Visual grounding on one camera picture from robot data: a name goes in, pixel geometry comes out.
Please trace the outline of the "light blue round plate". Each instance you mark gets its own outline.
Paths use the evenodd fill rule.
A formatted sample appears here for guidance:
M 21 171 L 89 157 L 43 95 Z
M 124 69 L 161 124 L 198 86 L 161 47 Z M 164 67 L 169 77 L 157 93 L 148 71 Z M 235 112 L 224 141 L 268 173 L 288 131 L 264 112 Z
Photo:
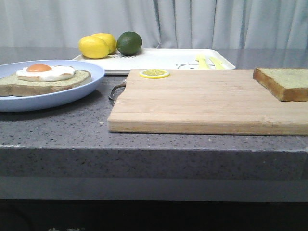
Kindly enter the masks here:
M 77 60 L 34 60 L 26 62 L 18 62 L 11 64 L 3 64 L 0 66 L 0 77 L 6 77 L 9 74 L 15 73 L 24 67 L 32 64 L 43 63 L 51 66 L 63 65 L 72 66 L 76 70 L 87 70 L 91 73 L 92 81 L 85 85 L 75 87 L 68 90 L 63 90 L 55 93 L 16 97 L 6 96 L 0 98 L 0 111 L 1 112 L 26 112 L 41 109 L 52 108 L 73 101 L 79 100 L 98 88 L 101 84 L 105 70 L 92 63 L 77 61 Z

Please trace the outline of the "wooden cutting board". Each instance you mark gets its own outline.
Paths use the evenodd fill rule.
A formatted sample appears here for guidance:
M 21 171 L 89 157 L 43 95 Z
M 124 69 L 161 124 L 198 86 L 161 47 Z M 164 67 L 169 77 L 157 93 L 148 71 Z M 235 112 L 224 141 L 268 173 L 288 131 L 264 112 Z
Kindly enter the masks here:
M 299 135 L 307 102 L 281 102 L 252 70 L 172 70 L 143 78 L 133 69 L 107 120 L 111 132 Z

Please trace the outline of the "green lime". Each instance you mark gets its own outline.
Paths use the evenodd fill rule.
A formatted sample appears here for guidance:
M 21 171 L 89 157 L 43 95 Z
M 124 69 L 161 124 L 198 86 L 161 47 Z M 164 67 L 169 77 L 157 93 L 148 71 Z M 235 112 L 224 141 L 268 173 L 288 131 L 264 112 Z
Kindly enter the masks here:
M 142 46 L 142 38 L 133 31 L 127 31 L 121 34 L 117 40 L 117 50 L 126 56 L 137 54 Z

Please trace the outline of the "white bear tray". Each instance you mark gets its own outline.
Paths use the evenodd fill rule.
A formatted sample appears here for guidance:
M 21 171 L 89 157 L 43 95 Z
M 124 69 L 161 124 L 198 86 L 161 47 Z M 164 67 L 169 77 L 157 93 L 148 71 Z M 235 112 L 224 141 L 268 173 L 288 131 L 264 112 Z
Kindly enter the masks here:
M 235 69 L 235 66 L 225 59 L 216 50 L 212 49 L 165 49 L 144 48 L 134 56 L 124 56 L 119 52 L 103 59 L 89 59 L 83 55 L 75 57 L 75 60 L 85 61 L 101 66 L 108 75 L 127 75 L 131 69 L 198 69 L 196 57 L 202 55 L 210 69 L 215 69 L 211 57 L 219 60 L 221 66 L 227 70 Z

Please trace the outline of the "front yellow lemon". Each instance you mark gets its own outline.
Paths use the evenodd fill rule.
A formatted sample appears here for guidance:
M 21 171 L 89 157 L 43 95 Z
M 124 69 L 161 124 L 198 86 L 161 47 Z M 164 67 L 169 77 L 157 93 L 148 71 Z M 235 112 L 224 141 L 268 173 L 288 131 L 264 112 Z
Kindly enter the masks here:
M 110 52 L 106 42 L 95 36 L 82 37 L 78 42 L 78 48 L 83 56 L 91 59 L 104 58 Z

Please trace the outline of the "yellow plastic fork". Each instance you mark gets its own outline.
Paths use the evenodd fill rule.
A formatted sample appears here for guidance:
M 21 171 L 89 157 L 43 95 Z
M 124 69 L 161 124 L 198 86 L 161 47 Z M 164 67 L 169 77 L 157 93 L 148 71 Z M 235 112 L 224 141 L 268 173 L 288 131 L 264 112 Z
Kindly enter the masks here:
M 198 62 L 199 70 L 209 70 L 209 66 L 206 63 L 206 58 L 203 54 L 197 54 L 195 60 Z

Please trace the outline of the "rear yellow lemon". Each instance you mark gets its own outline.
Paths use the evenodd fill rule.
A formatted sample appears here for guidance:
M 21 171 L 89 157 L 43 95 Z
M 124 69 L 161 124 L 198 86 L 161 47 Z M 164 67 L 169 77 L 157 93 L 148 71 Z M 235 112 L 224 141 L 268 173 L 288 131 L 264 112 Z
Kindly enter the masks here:
M 116 52 L 116 39 L 109 33 L 96 33 L 92 36 L 102 39 L 109 46 L 109 55 Z

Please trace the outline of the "bread slice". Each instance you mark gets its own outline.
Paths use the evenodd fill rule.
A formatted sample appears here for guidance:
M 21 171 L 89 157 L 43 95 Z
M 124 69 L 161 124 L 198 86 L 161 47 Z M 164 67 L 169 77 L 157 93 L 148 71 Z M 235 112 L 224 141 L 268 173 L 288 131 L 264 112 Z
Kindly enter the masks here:
M 21 80 L 16 74 L 0 79 L 1 96 L 35 96 L 48 93 L 69 90 L 92 82 L 92 76 L 89 71 L 77 70 L 70 79 L 52 81 L 52 82 L 31 82 Z
M 308 100 L 308 70 L 299 68 L 256 68 L 253 79 L 282 102 Z

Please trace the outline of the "fake fried egg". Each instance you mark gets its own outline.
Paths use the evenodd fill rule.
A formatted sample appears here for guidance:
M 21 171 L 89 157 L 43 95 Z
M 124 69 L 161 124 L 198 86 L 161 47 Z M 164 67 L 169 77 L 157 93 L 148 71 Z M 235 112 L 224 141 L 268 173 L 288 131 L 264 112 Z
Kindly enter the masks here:
M 16 71 L 18 79 L 30 82 L 53 82 L 67 80 L 73 77 L 75 69 L 70 66 L 49 66 L 33 64 Z

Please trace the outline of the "grey curtain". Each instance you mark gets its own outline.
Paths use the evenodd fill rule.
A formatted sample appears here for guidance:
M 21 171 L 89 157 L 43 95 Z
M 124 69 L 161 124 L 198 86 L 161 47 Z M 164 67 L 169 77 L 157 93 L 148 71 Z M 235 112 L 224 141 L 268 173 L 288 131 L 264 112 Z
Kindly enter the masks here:
M 76 47 L 137 32 L 146 48 L 305 49 L 305 0 L 3 0 L 4 47 Z

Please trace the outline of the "yellow plastic knife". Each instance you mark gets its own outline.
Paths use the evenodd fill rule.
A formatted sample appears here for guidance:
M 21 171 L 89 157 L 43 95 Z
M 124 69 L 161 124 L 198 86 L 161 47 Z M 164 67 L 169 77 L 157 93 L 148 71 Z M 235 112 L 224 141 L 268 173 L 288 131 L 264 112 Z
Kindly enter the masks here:
M 216 70 L 225 70 L 225 67 L 223 66 L 223 62 L 215 57 L 209 57 L 209 60 L 211 62 L 211 65 L 216 69 Z

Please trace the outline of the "yellow lemon slice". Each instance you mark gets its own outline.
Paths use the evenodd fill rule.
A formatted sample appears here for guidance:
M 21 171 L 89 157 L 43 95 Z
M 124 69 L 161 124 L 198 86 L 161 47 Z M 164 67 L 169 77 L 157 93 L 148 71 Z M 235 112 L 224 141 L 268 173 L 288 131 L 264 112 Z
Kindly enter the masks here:
M 147 69 L 147 70 L 141 70 L 139 72 L 139 75 L 143 78 L 159 79 L 168 77 L 170 73 L 167 70 L 163 69 Z

